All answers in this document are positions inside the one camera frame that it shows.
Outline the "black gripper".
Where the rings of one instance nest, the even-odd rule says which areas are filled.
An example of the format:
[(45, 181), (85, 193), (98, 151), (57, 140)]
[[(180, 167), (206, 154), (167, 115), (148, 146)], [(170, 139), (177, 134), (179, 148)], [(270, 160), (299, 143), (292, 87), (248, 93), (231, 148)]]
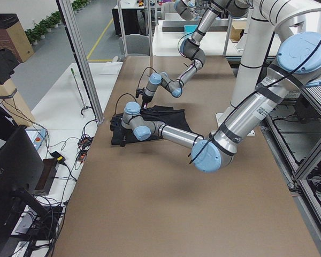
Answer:
[(142, 105), (141, 105), (142, 109), (146, 109), (149, 103), (150, 103), (149, 100), (142, 100)]
[(126, 146), (126, 141), (131, 140), (131, 129), (124, 128), (123, 126), (120, 127), (119, 131), (121, 132), (121, 147)]

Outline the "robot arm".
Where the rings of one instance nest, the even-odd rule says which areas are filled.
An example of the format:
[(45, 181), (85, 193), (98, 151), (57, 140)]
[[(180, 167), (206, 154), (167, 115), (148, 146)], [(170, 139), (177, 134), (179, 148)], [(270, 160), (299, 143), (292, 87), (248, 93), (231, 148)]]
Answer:
[(125, 105), (121, 125), (132, 130), (138, 141), (156, 135), (191, 149), (191, 162), (203, 172), (215, 172), (229, 165), (238, 144), (283, 99), (296, 88), (321, 85), (321, 34), (302, 32), (286, 39), (276, 59), (267, 67), (266, 77), (226, 117), (207, 138), (171, 127), (160, 121), (147, 121), (136, 102)]
[(218, 15), (223, 10), (227, 10), (232, 17), (240, 18), (247, 13), (248, 9), (249, 5), (243, 1), (210, 1), (197, 28), (182, 42), (179, 48), (180, 54), (190, 59), (192, 63), (176, 80), (171, 80), (165, 72), (152, 73), (147, 86), (139, 92), (142, 95), (142, 108), (146, 108), (147, 104), (152, 101), (159, 86), (166, 89), (173, 97), (180, 97), (185, 83), (204, 66), (205, 53), (200, 48), (200, 42)]

